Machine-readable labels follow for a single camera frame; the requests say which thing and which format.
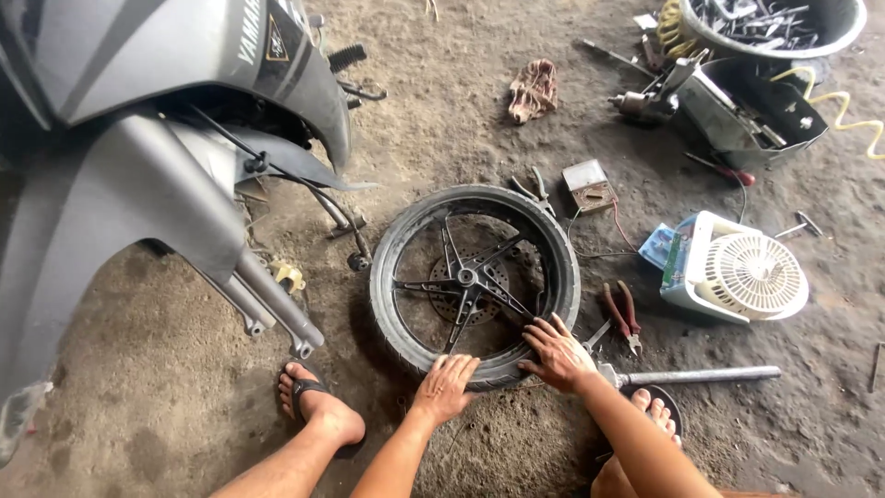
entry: red-handled pliers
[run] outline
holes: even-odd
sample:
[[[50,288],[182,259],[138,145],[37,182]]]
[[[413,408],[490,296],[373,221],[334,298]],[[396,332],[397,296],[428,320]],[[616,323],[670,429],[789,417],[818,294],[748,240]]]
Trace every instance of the red-handled pliers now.
[[[618,307],[614,304],[612,288],[608,284],[603,285],[603,298],[606,306],[609,308],[609,313],[612,315],[612,320],[617,322],[618,330],[620,330],[620,333],[624,334],[624,337],[627,338],[627,344],[630,346],[630,351],[636,356],[639,356],[643,352],[643,345],[639,342],[639,330],[641,327],[639,326],[639,323],[636,323],[636,310],[633,306],[633,294],[630,293],[627,284],[624,284],[621,280],[618,281],[618,287],[624,292],[624,301],[626,303],[625,306],[627,307],[626,322],[624,321],[624,317],[620,314],[620,311],[618,311]]]

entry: wheel spoke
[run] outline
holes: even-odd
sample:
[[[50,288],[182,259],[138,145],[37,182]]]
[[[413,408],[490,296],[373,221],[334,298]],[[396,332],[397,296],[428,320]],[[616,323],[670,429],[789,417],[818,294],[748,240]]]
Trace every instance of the wheel spoke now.
[[[451,256],[449,256],[449,250],[451,250],[454,254],[455,262],[458,264],[455,267],[455,270],[458,271],[464,267],[461,264],[461,257],[458,256],[458,249],[455,247],[455,241],[451,238],[451,232],[449,231],[449,216],[446,215],[440,221],[440,233],[442,234],[442,254],[445,255],[445,269],[448,277],[452,276],[451,271]]]
[[[424,282],[400,282],[393,281],[394,290],[424,292],[427,294],[440,294],[443,296],[461,297],[462,292],[449,291],[446,287],[458,287],[458,282],[454,280],[427,280]]]
[[[522,242],[525,239],[526,238],[523,237],[521,233],[519,233],[513,237],[508,238],[500,244],[492,245],[491,247],[483,249],[473,258],[470,258],[470,260],[465,264],[465,268],[479,270],[483,267],[486,267],[492,262],[497,261],[497,259],[500,258],[502,254],[510,251],[516,244]]]
[[[461,332],[463,332],[464,328],[467,326],[470,315],[472,315],[473,311],[476,309],[476,301],[476,299],[471,299],[470,292],[464,291],[464,295],[461,296],[461,302],[458,304],[458,314],[455,315],[455,324],[451,327],[449,341],[446,342],[445,348],[442,351],[443,353],[449,354],[451,353],[451,350],[455,348],[455,343],[461,338]]]
[[[528,320],[532,320],[533,318],[535,318],[535,315],[528,311],[526,307],[522,306],[522,303],[516,300],[516,298],[514,298],[508,291],[505,290],[504,287],[496,282],[495,279],[490,278],[486,282],[487,283],[485,285],[479,284],[479,286],[485,293],[491,296],[493,300],[496,300],[502,305],[507,306],[518,315],[521,315],[523,318],[526,318]]]

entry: motorcycle wheel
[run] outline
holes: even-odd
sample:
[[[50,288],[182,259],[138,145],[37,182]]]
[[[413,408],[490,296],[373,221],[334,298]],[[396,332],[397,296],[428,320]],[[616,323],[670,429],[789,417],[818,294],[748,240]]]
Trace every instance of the motorcycle wheel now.
[[[472,215],[497,219],[518,233],[484,249],[460,252],[452,240],[449,220],[459,216],[470,219]],[[433,230],[435,225],[439,226],[442,240],[442,248],[437,246],[436,250],[442,257],[435,267],[435,278],[397,280],[397,268],[406,247],[419,232]],[[488,235],[488,225],[483,230],[484,235]],[[523,243],[534,246],[536,253],[533,254],[537,254],[544,281],[533,307],[516,300],[507,290],[506,277],[502,276],[502,260],[518,250],[514,249],[517,244]],[[442,350],[425,344],[410,330],[397,305],[399,293],[425,294],[434,302],[437,312],[442,307],[452,313],[451,332]],[[516,365],[535,353],[520,336],[520,324],[528,323],[535,315],[549,319],[556,313],[571,330],[581,299],[581,279],[578,261],[565,232],[534,201],[499,187],[459,185],[433,193],[398,215],[376,248],[369,294],[374,320],[387,349],[404,368],[419,377],[427,374],[440,354],[453,349],[468,326],[478,326],[487,321],[489,315],[497,313],[484,314],[480,306],[485,311],[504,312],[508,320],[515,317],[515,324],[507,332],[511,343],[483,355],[467,385],[468,391],[481,392],[513,385],[527,377]]]

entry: dirt floor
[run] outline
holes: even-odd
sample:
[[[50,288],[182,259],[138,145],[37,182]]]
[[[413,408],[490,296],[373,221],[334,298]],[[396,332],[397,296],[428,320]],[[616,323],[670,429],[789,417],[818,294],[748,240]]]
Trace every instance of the dirt floor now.
[[[397,212],[431,191],[505,185],[513,174],[527,178],[532,165],[551,186],[563,167],[592,158],[612,179],[621,224],[636,245],[660,222],[672,226],[701,209],[735,218],[740,210],[740,191],[686,160],[671,129],[628,126],[605,102],[641,89],[645,77],[575,42],[587,37],[638,53],[631,16],[658,2],[438,0],[439,23],[420,0],[308,4],[326,14],[335,46],[363,40],[371,48],[350,76],[390,91],[386,101],[353,113],[349,178],[383,186],[339,196],[370,220],[373,242]],[[885,70],[876,62],[885,59],[885,12],[880,2],[869,8],[858,48],[833,57],[830,80],[816,90],[848,90],[848,121],[885,109]],[[541,57],[558,67],[560,107],[514,127],[504,117],[508,85],[518,68]],[[828,119],[835,114],[835,105],[820,109]],[[696,319],[658,296],[660,272],[639,258],[581,261],[576,330],[589,334],[603,323],[594,295],[616,279],[633,288],[643,326],[640,362],[607,340],[603,360],[624,371],[783,369],[779,380],[672,388],[688,419],[685,451],[716,486],[885,496],[885,391],[867,391],[873,346],[885,340],[885,174],[882,163],[861,155],[869,136],[830,131],[799,159],[754,171],[746,224],[773,234],[793,226],[801,209],[829,235],[786,242],[812,287],[793,318],[749,327]],[[323,238],[329,221],[305,190],[269,183],[271,214],[256,225],[256,237],[304,271],[299,299],[327,338],[312,359],[366,419],[365,449],[352,462],[332,463],[315,493],[345,496],[396,428],[396,398],[410,396],[413,384],[369,326],[366,275],[344,263],[352,241]],[[584,253],[625,249],[611,213],[580,218],[573,239]],[[0,495],[210,493],[296,430],[274,395],[288,346],[277,330],[246,337],[239,315],[181,258],[126,250],[84,297],[60,350],[56,388],[38,413],[36,434],[0,471]],[[546,387],[488,393],[431,439],[414,494],[568,494],[592,479],[604,451],[576,399]]]

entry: red screwdriver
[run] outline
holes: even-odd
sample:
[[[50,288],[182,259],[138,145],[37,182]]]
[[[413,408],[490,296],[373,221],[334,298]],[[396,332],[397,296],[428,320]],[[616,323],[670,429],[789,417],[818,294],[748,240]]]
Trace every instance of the red screwdriver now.
[[[708,160],[702,160],[701,158],[697,157],[695,154],[692,154],[691,152],[683,152],[683,153],[685,154],[685,157],[689,158],[690,160],[694,160],[695,162],[699,162],[705,166],[709,166],[709,167],[715,169],[717,172],[719,172],[720,175],[725,176],[726,178],[731,178],[732,180],[736,179],[736,180],[740,181],[744,187],[749,187],[756,182],[756,176],[753,176],[749,173],[744,173],[743,171],[738,171],[736,169],[724,167],[721,164],[714,164]]]

